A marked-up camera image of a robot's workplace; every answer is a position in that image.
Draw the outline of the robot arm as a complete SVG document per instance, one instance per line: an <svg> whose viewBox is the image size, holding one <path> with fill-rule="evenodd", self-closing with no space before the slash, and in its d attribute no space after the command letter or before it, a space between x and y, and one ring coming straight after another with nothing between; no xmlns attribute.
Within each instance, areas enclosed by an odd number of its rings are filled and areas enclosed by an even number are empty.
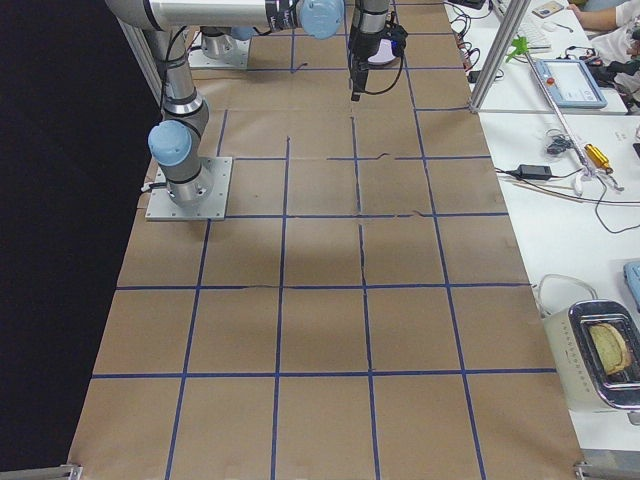
<svg viewBox="0 0 640 480"><path fill-rule="evenodd" d="M162 121L148 136L166 181L166 196L180 207L201 205L214 177L198 155L209 107L193 83L183 32L190 26L233 30L263 26L302 28L316 39L334 35L343 1L108 1L118 20L142 31L161 80Z"/></svg>
<svg viewBox="0 0 640 480"><path fill-rule="evenodd" d="M212 27L201 26L201 50L211 59L221 59L234 53L242 42L254 35L252 27Z"/></svg>

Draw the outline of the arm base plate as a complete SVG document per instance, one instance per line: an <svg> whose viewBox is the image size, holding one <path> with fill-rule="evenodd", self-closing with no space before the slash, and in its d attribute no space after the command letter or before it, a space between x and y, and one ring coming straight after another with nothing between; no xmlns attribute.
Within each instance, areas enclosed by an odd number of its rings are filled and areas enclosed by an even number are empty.
<svg viewBox="0 0 640 480"><path fill-rule="evenodd" d="M146 210L149 221L223 221L226 216L232 157L201 157L199 175L190 183L166 180L161 168L155 182L162 186L150 190Z"/></svg>
<svg viewBox="0 0 640 480"><path fill-rule="evenodd" d="M248 68L251 41L242 42L239 48L229 56L221 59L211 59L201 50L201 36L189 49L189 63L193 70L232 69L246 70Z"/></svg>

